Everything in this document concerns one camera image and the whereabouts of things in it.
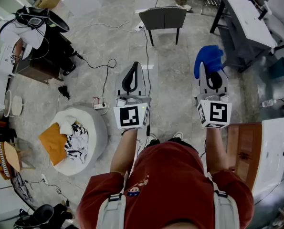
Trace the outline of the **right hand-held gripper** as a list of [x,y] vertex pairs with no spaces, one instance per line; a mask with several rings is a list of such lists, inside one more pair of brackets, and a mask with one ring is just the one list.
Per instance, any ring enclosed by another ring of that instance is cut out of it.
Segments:
[[222,129],[230,124],[232,103],[229,102],[229,81],[224,71],[212,73],[212,85],[210,74],[204,63],[199,68],[200,93],[197,96],[197,111],[201,126],[204,128]]

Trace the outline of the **white countertop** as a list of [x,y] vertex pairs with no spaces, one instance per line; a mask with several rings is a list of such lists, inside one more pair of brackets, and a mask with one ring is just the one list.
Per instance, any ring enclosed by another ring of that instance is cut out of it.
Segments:
[[262,144],[253,196],[272,189],[284,173],[284,117],[262,121]]

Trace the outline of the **person's left forearm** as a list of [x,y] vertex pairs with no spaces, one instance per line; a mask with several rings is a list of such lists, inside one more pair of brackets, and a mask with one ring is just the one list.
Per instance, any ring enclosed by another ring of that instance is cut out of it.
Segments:
[[112,158],[110,172],[130,173],[136,152],[137,130],[125,131]]

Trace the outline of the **grey chair with blue seat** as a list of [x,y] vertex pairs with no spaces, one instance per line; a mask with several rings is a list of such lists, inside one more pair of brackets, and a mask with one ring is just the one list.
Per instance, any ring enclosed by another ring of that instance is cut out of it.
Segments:
[[154,46],[151,31],[160,29],[177,29],[175,44],[178,44],[179,30],[183,27],[186,14],[186,9],[167,6],[147,9],[140,12],[139,16],[149,33],[151,45]]

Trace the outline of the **person's red shirt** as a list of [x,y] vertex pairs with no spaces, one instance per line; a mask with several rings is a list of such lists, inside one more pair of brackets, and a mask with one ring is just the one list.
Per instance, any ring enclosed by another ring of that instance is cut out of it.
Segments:
[[124,229],[161,229],[179,221],[214,229],[214,187],[237,204],[240,229],[253,217],[249,188],[230,170],[205,177],[197,151],[174,142],[145,148],[128,179],[117,172],[90,178],[77,209],[81,229],[95,229],[102,203],[120,191],[126,196]]

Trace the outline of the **grey round pouf basket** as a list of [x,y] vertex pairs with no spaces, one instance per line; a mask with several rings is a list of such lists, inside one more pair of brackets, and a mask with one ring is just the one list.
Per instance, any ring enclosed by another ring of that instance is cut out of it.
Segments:
[[67,116],[76,118],[88,131],[88,153],[85,162],[81,164],[67,157],[54,166],[54,169],[61,174],[74,176],[95,164],[107,145],[108,133],[102,116],[93,108],[84,105],[75,105],[59,111],[50,124],[61,123]]

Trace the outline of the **black power adapter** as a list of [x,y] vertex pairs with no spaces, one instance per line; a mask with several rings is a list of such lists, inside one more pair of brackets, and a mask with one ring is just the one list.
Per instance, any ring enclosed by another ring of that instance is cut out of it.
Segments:
[[64,97],[67,98],[67,100],[70,100],[71,97],[69,95],[69,92],[68,92],[68,89],[67,89],[67,86],[63,85],[63,86],[59,86],[58,87],[58,91],[60,92],[60,94]]

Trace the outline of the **cream cloth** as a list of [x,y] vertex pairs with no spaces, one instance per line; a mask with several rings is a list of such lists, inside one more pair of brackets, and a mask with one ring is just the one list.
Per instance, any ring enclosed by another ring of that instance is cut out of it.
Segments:
[[72,125],[76,122],[76,118],[71,115],[56,116],[56,123],[59,125],[60,134],[72,135],[74,133]]

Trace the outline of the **blue wiping cloth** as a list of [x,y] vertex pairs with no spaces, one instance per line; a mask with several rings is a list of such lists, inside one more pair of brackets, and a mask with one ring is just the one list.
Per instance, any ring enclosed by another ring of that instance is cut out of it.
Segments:
[[221,58],[223,50],[217,45],[207,45],[200,49],[197,54],[194,65],[194,76],[196,79],[200,77],[200,65],[203,63],[209,73],[218,72],[222,69]]

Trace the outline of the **white red power strip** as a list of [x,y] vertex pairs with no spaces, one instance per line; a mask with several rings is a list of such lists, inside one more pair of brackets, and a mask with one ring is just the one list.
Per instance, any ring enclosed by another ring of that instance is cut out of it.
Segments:
[[94,97],[92,102],[92,107],[95,110],[102,110],[102,109],[107,109],[109,107],[109,104],[107,103],[105,97]]

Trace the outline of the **grey table white top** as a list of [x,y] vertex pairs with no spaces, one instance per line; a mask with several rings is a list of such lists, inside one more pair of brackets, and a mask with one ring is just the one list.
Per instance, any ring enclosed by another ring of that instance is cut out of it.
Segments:
[[275,41],[253,3],[249,0],[222,0],[210,28],[216,29],[225,49],[223,66],[242,73],[275,48]]

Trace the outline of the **teal bin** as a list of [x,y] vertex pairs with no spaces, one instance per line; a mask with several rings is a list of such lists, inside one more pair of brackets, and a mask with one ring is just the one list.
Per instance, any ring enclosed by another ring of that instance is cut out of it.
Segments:
[[271,79],[277,79],[284,76],[284,57],[281,57],[276,63],[268,69]]

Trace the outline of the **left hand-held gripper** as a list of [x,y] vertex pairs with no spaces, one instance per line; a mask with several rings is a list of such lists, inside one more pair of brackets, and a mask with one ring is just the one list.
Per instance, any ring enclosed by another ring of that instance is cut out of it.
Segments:
[[116,79],[116,106],[113,108],[118,129],[142,129],[150,114],[144,73],[139,62],[125,68]]

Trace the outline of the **person's right forearm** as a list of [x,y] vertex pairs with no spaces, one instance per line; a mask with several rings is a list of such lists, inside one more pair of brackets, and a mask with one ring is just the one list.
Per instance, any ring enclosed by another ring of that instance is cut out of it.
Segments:
[[211,175],[229,169],[228,157],[223,145],[220,129],[207,128],[206,165],[207,171]]

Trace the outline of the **brown wooden cabinet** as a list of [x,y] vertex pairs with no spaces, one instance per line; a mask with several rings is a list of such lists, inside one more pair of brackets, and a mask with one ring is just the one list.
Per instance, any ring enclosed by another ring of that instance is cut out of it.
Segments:
[[252,190],[261,156],[262,124],[228,126],[227,158],[233,171]]

